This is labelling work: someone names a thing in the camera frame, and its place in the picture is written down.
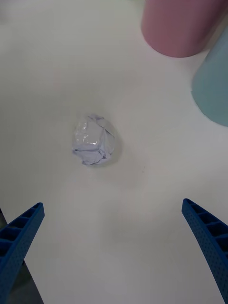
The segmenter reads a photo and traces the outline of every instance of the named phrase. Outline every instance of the hole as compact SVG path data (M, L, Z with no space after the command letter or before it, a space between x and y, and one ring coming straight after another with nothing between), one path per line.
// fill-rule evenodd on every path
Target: hole
M218 237L222 234L228 233L228 227L222 223L208 226L208 230L214 237Z
M193 205L191 207L192 207L192 209L194 209L196 211L196 213L205 212L205 210L203 208L201 208L200 206L198 206L198 205Z
M218 238L216 242L222 251L228 251L228 237Z
M11 243L0 242L0 257L6 255L11 245Z
M204 224L217 222L216 217L214 217L212 214L209 214L209 213L201 214L201 215L199 215L199 217L204 222Z
M35 206L33 206L33 208L38 208L39 207L39 205L40 205L40 203L37 203Z
M26 223L28 221L28 218L17 218L12 223L10 223L10 227L16 227L16 228L24 228Z
M34 212L35 212L34 209L29 209L28 211L23 213L22 216L25 217L25 218L30 218L33 215Z
M0 238L15 241L21 230L5 228L0 232Z
M193 201L191 201L190 199L185 199L187 203L189 203L190 205L194 205L195 203Z

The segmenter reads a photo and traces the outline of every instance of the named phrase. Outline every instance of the pink cylinder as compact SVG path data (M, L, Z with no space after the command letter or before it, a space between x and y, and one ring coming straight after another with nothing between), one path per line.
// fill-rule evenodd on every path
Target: pink cylinder
M206 45L227 0L146 0L142 33L156 51L188 57Z

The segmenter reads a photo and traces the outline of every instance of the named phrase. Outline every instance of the white table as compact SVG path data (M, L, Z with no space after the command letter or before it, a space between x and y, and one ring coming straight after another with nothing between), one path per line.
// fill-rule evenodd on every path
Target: white table
M222 304L185 197L228 222L228 128L190 93L206 52L143 40L143 0L1 3L0 195L9 222L42 201L26 263L45 304ZM71 153L77 118L119 134L113 162Z

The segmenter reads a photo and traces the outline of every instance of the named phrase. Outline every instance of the dark floor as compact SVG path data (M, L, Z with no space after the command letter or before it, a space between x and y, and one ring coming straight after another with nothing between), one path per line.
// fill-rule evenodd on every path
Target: dark floor
M0 229L6 224L0 210ZM25 263L21 266L6 304L44 304Z

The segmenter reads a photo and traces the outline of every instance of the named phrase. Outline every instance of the crumpled paper ball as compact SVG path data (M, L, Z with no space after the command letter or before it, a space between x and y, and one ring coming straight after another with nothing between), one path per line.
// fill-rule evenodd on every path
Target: crumpled paper ball
M83 117L74 131L72 150L84 165L99 165L109 161L114 151L114 130L111 124L95 114Z

